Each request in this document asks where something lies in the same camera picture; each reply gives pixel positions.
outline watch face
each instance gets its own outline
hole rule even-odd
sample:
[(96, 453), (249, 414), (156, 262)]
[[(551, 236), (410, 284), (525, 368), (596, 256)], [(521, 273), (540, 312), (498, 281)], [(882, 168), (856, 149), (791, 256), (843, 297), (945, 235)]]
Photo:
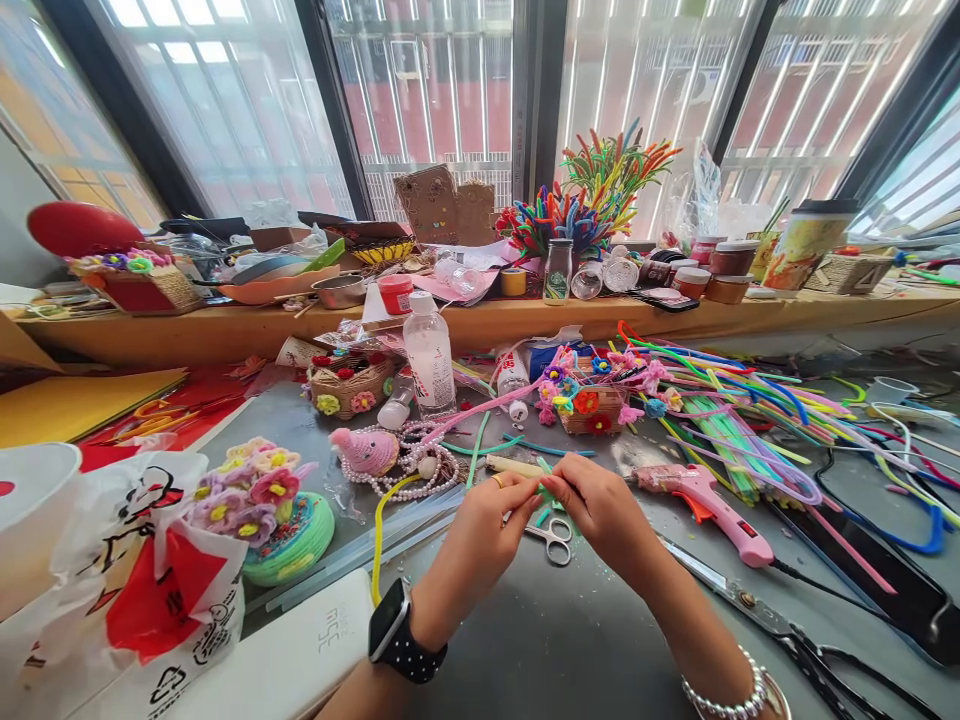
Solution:
[(371, 662), (376, 662), (383, 654), (383, 648), (400, 627), (407, 614), (410, 602), (407, 599), (406, 588), (401, 580), (390, 586), (383, 600), (377, 605), (370, 618), (370, 646)]

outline glue gun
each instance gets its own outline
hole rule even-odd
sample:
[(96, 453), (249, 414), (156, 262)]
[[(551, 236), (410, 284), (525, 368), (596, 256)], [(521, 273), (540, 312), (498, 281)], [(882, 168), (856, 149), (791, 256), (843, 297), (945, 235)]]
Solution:
[(669, 492), (682, 497), (693, 510), (698, 525), (704, 520), (713, 520), (736, 546), (745, 565), (759, 568), (774, 561), (773, 550), (763, 536), (714, 492), (716, 478), (703, 465), (636, 468), (631, 477), (649, 492)]

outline left hand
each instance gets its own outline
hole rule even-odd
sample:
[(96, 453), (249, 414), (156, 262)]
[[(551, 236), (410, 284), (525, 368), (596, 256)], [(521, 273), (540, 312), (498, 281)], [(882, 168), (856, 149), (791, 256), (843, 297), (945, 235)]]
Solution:
[(502, 472), (467, 493), (433, 565), (413, 588), (410, 629), (425, 648), (443, 647), (513, 561), (543, 500), (535, 495), (539, 485), (539, 478)]

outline red balloon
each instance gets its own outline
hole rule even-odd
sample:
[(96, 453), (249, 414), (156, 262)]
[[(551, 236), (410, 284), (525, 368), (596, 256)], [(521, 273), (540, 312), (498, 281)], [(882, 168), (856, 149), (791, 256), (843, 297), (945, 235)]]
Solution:
[(35, 207), (27, 228), (41, 247), (60, 257), (126, 252), (143, 233), (123, 215), (90, 203), (60, 200)]

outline smartwatch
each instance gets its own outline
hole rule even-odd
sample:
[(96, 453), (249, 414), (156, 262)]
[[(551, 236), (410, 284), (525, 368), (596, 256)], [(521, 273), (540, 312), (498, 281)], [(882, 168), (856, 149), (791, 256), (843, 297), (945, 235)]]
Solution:
[(369, 656), (372, 663), (386, 663), (410, 682), (423, 685), (433, 680), (447, 646), (430, 652), (410, 632), (410, 584), (397, 579), (370, 618)]

